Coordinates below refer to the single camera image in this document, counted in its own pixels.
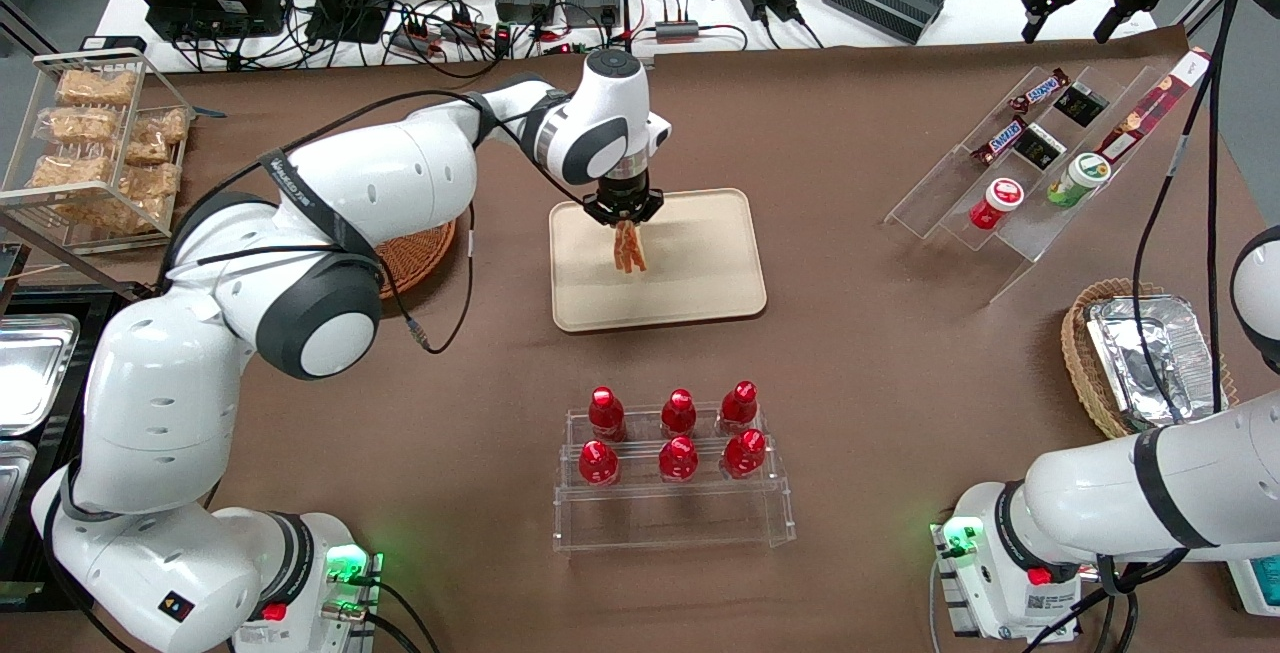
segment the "red bottle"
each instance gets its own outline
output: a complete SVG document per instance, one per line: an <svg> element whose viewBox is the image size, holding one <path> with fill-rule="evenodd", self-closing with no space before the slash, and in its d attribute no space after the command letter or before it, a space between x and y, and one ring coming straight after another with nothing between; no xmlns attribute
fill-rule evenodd
<svg viewBox="0 0 1280 653"><path fill-rule="evenodd" d="M618 455L599 440L588 440L577 457L577 472L591 485L613 485L618 481Z"/></svg>
<svg viewBox="0 0 1280 653"><path fill-rule="evenodd" d="M698 470L698 449L687 435L677 435L658 453L658 472L667 483L684 483Z"/></svg>
<svg viewBox="0 0 1280 653"><path fill-rule="evenodd" d="M764 434L750 428L730 439L721 456L721 471L727 478L745 478L764 465Z"/></svg>
<svg viewBox="0 0 1280 653"><path fill-rule="evenodd" d="M662 407L662 434L667 438L691 435L695 423L698 411L694 410L694 397L684 388L672 391L671 399Z"/></svg>
<svg viewBox="0 0 1280 653"><path fill-rule="evenodd" d="M755 402L755 384L744 380L733 387L721 403L721 414L716 417L716 430L721 435L737 435L751 428L759 403Z"/></svg>
<svg viewBox="0 0 1280 653"><path fill-rule="evenodd" d="M591 421L591 431L596 439L611 443L622 443L627 439L627 421L622 401L618 401L617 394L613 394L608 388L602 385L591 393L586 417Z"/></svg>

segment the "black package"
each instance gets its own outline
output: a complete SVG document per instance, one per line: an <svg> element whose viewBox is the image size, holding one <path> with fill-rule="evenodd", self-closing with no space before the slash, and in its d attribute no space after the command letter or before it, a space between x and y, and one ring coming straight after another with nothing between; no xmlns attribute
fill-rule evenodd
<svg viewBox="0 0 1280 653"><path fill-rule="evenodd" d="M1043 170L1048 166L1048 164L1055 161L1056 157L1061 156L1062 152L1066 152L1066 146L1057 142L1056 138L1048 134L1043 128L1041 128L1041 125L1033 123L1027 127L1027 133L1023 133L1021 137L1014 143L1014 150L1027 157L1032 165Z"/></svg>
<svg viewBox="0 0 1280 653"><path fill-rule="evenodd" d="M1088 124L1093 123L1093 119L1106 110L1106 99L1098 96L1088 87L1076 79L1075 83L1069 85L1066 91L1062 91L1062 96L1053 102L1053 108L1062 111L1062 115L1069 117L1083 128L1088 128Z"/></svg>

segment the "green indicator light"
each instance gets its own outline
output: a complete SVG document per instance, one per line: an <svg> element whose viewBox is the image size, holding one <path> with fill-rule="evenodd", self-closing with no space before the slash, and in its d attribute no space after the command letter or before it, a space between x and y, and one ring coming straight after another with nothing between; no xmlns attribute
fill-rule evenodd
<svg viewBox="0 0 1280 653"><path fill-rule="evenodd" d="M340 581L364 575L367 565L369 554L353 543L330 548L325 556L325 571L329 574L329 577Z"/></svg>

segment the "red emergency button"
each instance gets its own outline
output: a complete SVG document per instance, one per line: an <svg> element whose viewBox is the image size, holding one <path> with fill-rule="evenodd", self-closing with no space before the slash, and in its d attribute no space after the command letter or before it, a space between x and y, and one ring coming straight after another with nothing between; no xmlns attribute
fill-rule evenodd
<svg viewBox="0 0 1280 653"><path fill-rule="evenodd" d="M262 606L262 620L264 621L283 621L284 613L288 613L289 608L284 603L268 603Z"/></svg>

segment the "robot logo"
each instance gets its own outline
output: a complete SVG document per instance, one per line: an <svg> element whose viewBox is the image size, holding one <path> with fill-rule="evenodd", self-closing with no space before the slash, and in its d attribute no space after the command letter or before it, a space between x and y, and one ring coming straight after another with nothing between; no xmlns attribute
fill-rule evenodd
<svg viewBox="0 0 1280 653"><path fill-rule="evenodd" d="M160 612L170 618L178 621L179 624L187 620L187 616L196 609L196 603L187 601L182 595L178 595L173 590L160 601Z"/></svg>

